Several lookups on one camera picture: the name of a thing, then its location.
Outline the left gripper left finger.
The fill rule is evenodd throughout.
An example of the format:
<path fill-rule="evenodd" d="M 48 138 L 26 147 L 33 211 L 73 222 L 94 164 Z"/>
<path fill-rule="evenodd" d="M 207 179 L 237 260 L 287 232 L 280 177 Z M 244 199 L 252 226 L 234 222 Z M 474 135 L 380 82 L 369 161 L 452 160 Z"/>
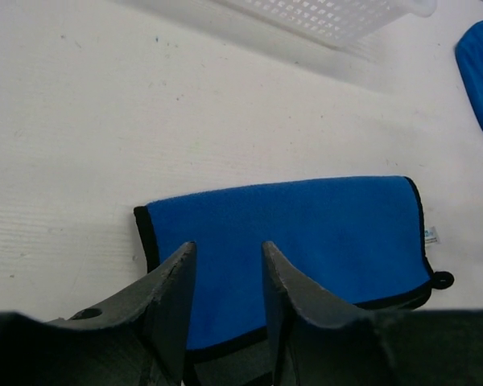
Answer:
<path fill-rule="evenodd" d="M 131 329 L 168 385 L 180 385 L 196 282 L 196 244 L 186 242 L 161 265 L 69 319 L 48 322 L 66 331 Z"/>

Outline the blue towel with black trim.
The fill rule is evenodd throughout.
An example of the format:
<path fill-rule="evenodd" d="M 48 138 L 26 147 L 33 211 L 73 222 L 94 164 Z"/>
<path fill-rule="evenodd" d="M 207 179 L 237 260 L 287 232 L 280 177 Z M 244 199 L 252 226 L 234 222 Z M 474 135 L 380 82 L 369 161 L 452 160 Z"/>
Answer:
<path fill-rule="evenodd" d="M 206 191 L 134 209 L 155 269 L 196 244 L 186 385 L 269 385 L 261 247 L 368 310 L 415 309 L 454 277 L 426 257 L 423 206 L 405 176 L 359 176 Z"/>

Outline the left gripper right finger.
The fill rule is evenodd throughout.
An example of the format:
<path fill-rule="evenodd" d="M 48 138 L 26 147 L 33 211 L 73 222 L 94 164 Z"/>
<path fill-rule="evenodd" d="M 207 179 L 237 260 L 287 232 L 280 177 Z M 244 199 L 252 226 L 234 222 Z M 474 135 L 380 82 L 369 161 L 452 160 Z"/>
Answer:
<path fill-rule="evenodd" d="M 262 245 L 262 285 L 274 384 L 386 384 L 371 312 L 328 292 L 272 242 Z"/>

